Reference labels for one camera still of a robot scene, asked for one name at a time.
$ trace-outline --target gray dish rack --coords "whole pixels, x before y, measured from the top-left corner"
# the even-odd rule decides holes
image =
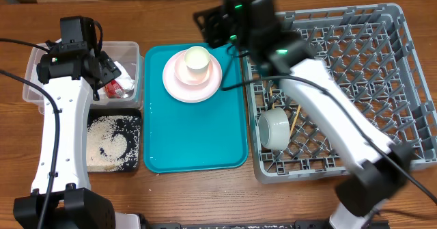
[[[279,12],[285,31],[297,31],[317,50],[329,73],[368,120],[394,142],[410,142],[414,169],[437,162],[437,114],[402,9],[393,3]],[[246,80],[259,77],[244,59]],[[246,87],[255,176],[262,183],[313,180],[348,174],[311,116],[273,82]],[[281,107],[290,125],[288,149],[262,147],[257,119]]]

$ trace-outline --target green light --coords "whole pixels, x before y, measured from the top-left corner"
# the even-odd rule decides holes
[[[276,50],[276,53],[278,53],[279,55],[285,55],[285,54],[287,54],[287,52],[288,52],[288,50],[285,50],[285,49]]]

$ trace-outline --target white cup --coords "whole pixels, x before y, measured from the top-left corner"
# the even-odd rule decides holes
[[[186,67],[194,75],[206,75],[210,64],[210,53],[201,46],[193,46],[184,54]]]
[[[258,119],[259,138],[269,150],[285,150],[290,141],[290,124],[282,108],[262,112]]]

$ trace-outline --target clear plastic bin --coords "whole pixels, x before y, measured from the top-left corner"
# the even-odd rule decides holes
[[[106,51],[113,61],[118,61],[128,72],[130,77],[135,80],[134,90],[128,92],[127,98],[101,98],[93,101],[91,108],[136,108],[143,107],[143,58],[139,54],[139,45],[130,41],[106,41],[103,42],[102,50]],[[29,63],[27,64],[25,79],[37,85],[42,85],[38,81],[36,74],[36,64],[41,60],[44,51],[33,48]],[[40,113],[44,112],[44,99],[41,93],[24,85],[23,100],[39,106]]]

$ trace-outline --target wooden table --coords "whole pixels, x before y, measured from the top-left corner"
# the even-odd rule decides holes
[[[278,0],[279,10],[305,10],[395,2],[402,6],[419,59],[437,103],[437,0]],[[60,37],[59,18],[98,20],[105,40],[138,42],[141,54],[160,44],[199,42],[192,13],[215,0],[0,5],[0,37],[38,43]],[[0,43],[0,68],[24,76],[31,49]],[[14,198],[29,195],[40,156],[43,116],[22,100],[23,85],[0,78],[0,228],[19,228]],[[437,166],[414,176],[437,194]],[[143,213],[151,222],[246,223],[327,218],[337,207],[334,186],[344,178],[263,185],[255,179],[251,154],[239,168],[156,175],[142,164],[132,174],[90,174],[92,189],[115,210]],[[437,215],[436,206],[408,184],[385,208]],[[435,228],[436,220],[383,214],[392,228]]]

